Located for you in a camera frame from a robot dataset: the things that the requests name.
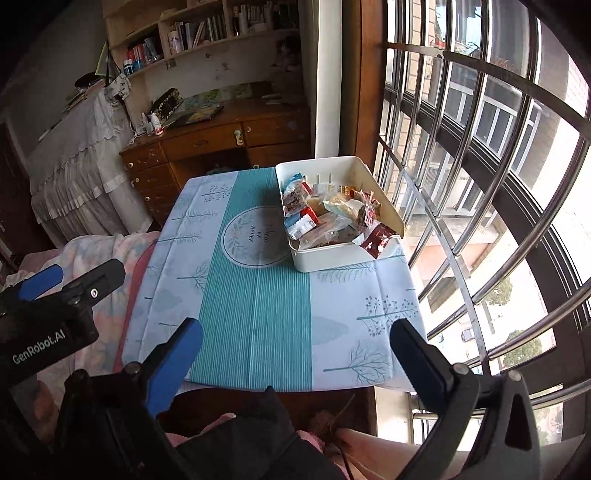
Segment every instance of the white lace cloth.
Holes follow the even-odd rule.
[[[37,222],[46,226],[55,220],[52,229],[61,231],[66,241],[78,235],[145,231],[151,217],[129,184],[119,155],[131,135],[123,107],[111,106],[104,89],[90,93],[77,105],[28,159],[31,206]],[[96,203],[105,193],[114,208]],[[74,227],[72,221],[65,222],[72,215],[79,219]]]

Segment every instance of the wooden desk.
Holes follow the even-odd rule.
[[[129,178],[163,225],[186,181],[218,167],[274,167],[310,158],[305,106],[234,100],[212,120],[140,137],[121,151]]]

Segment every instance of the box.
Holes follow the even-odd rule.
[[[381,204],[381,222],[398,233],[400,238],[404,237],[404,222],[392,202],[379,187],[378,182],[375,181],[369,168],[359,157],[314,158],[280,163],[275,167],[280,193],[285,182],[296,173],[304,175],[310,186],[315,183],[331,182],[353,185],[358,189],[373,192],[374,198]],[[289,243],[294,265],[301,272],[326,270],[374,260],[368,252],[353,243],[327,245],[302,251],[297,249],[298,241],[289,240]],[[396,247],[397,242],[390,242],[379,257],[391,257]]]

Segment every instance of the drawer knob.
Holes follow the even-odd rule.
[[[242,139],[242,131],[241,130],[234,130],[234,137],[236,138],[236,145],[239,147],[244,145],[244,140]]]

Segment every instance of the tablecloth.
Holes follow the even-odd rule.
[[[244,390],[411,390],[389,327],[425,337],[402,248],[393,257],[297,271],[271,168],[191,179],[150,259],[122,359],[143,361],[187,316],[203,348],[186,379]]]

